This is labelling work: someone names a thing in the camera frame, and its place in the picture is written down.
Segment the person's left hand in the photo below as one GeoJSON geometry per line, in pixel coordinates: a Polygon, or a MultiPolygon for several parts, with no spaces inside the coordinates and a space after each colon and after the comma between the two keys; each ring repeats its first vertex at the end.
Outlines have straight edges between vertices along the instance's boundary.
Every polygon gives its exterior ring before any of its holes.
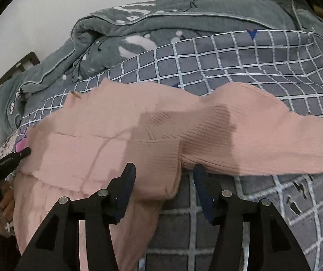
{"type": "Polygon", "coordinates": [[[14,191],[11,188],[11,184],[6,180],[0,182],[0,189],[3,195],[3,198],[0,200],[0,235],[9,238],[11,234],[6,229],[6,225],[13,220],[15,207],[14,191]]]}

